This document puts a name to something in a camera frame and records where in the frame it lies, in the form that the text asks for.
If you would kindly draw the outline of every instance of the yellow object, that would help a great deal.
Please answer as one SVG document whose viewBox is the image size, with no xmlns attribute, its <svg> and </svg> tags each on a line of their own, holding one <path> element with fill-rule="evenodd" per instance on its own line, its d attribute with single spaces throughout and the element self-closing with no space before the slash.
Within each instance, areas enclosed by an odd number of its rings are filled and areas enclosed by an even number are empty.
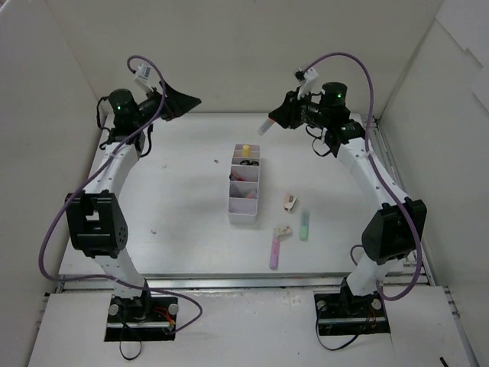
<svg viewBox="0 0 489 367">
<path fill-rule="evenodd" d="M 249 157 L 250 157 L 250 146 L 243 145 L 243 158 L 249 158 Z"/>
</svg>

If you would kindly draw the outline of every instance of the white wall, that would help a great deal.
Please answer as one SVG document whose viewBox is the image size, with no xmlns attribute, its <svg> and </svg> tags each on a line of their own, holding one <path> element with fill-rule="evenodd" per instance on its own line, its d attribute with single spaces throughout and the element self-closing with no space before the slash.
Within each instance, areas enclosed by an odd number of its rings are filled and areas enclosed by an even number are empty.
<svg viewBox="0 0 489 367">
<path fill-rule="evenodd" d="M 143 54 L 170 85 L 202 99 L 199 111 L 268 112 L 296 88 L 298 66 L 343 50 L 368 65 L 377 113 L 441 2 L 47 0 L 97 96 L 130 86 L 125 60 Z M 352 111 L 367 112 L 353 61 L 329 60 L 318 71 L 320 84 L 348 85 Z"/>
<path fill-rule="evenodd" d="M 489 113 L 471 90 L 481 65 L 436 22 L 381 126 L 428 217 L 423 235 L 481 365 L 489 365 Z"/>
<path fill-rule="evenodd" d="M 45 291 L 37 252 L 50 221 L 86 174 L 96 99 L 42 0 L 0 10 L 0 364 L 26 365 Z M 56 273 L 64 220 L 50 244 Z"/>
</svg>

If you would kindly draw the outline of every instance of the divided storage box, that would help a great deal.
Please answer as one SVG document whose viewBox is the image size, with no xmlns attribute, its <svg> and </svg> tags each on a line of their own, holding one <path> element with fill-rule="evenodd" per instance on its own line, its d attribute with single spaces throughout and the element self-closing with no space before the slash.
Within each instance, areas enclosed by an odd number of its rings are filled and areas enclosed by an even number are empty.
<svg viewBox="0 0 489 367">
<path fill-rule="evenodd" d="M 253 224 L 257 220 L 260 197 L 260 146 L 248 145 L 248 157 L 243 157 L 243 144 L 236 144 L 229 173 L 228 215 L 234 224 Z M 242 161 L 259 165 L 241 164 Z"/>
</svg>

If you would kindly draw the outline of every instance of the pink object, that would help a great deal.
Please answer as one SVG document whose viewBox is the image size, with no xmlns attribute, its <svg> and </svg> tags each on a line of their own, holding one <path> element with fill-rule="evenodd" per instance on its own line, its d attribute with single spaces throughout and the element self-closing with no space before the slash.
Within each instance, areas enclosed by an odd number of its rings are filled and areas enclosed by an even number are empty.
<svg viewBox="0 0 489 367">
<path fill-rule="evenodd" d="M 272 252 L 270 254 L 270 269 L 277 270 L 278 268 L 278 254 L 280 252 L 280 238 L 274 235 L 272 240 Z"/>
</svg>

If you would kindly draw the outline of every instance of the green marker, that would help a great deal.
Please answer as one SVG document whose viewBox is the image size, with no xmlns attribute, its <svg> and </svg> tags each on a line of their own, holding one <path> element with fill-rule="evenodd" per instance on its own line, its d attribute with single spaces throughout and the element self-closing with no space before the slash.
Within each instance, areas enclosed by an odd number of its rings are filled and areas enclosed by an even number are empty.
<svg viewBox="0 0 489 367">
<path fill-rule="evenodd" d="M 303 213 L 300 215 L 300 232 L 299 238 L 301 241 L 307 241 L 309 236 L 309 210 L 304 209 Z"/>
</svg>

